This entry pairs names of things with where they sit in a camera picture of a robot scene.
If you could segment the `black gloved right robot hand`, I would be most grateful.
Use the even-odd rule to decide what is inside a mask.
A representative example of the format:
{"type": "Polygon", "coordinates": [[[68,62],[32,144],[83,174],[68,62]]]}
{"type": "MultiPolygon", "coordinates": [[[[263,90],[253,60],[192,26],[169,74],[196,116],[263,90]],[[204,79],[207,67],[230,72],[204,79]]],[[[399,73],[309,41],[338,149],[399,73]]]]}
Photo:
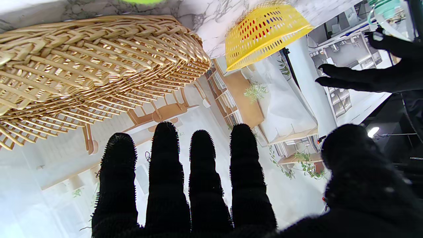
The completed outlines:
{"type": "Polygon", "coordinates": [[[149,162],[146,221],[135,202],[136,151],[128,134],[108,141],[92,216],[93,238],[421,238],[422,202],[365,128],[345,124],[330,133],[321,156],[332,176],[329,211],[279,230],[266,194],[256,138],[246,124],[231,132],[232,209],[223,199],[215,149],[207,131],[192,135],[189,200],[174,125],[161,122],[149,162]]]}

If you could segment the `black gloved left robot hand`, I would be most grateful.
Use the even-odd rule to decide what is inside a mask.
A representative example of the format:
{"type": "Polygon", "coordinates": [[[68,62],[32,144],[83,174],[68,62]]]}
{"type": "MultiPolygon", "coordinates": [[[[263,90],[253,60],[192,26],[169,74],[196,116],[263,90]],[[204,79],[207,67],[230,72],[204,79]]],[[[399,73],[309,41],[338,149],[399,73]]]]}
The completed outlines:
{"type": "Polygon", "coordinates": [[[323,64],[319,69],[325,76],[317,78],[315,82],[325,87],[376,93],[400,93],[422,89],[423,47],[421,43],[387,36],[379,30],[366,32],[365,37],[373,48],[388,51],[400,58],[400,62],[385,69],[359,71],[323,64]]]}

